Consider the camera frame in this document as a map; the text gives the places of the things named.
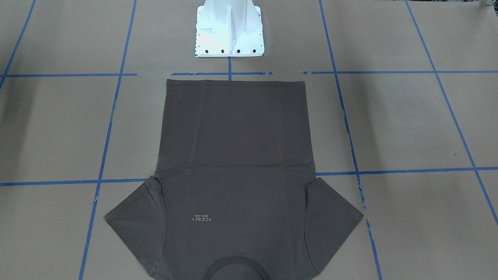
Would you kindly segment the dark grey t-shirt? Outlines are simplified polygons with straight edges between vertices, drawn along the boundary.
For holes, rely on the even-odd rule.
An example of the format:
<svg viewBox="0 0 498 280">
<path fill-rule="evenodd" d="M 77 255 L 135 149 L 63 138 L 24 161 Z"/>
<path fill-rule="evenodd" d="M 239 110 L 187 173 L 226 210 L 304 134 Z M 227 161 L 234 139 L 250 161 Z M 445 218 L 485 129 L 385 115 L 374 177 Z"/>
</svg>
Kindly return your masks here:
<svg viewBox="0 0 498 280">
<path fill-rule="evenodd" d="M 322 178 L 304 81 L 167 80 L 154 174 L 105 215 L 155 280 L 311 280 L 363 218 Z"/>
</svg>

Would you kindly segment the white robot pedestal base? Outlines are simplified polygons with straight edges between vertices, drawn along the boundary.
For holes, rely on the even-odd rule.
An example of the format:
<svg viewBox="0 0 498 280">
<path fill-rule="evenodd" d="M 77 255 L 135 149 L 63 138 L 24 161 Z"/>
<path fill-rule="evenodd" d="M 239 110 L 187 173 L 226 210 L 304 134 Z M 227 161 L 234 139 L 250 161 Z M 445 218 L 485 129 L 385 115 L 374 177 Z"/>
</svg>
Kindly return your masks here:
<svg viewBox="0 0 498 280">
<path fill-rule="evenodd" d="M 196 19 L 196 57 L 264 55 L 261 9 L 252 0 L 207 0 Z"/>
</svg>

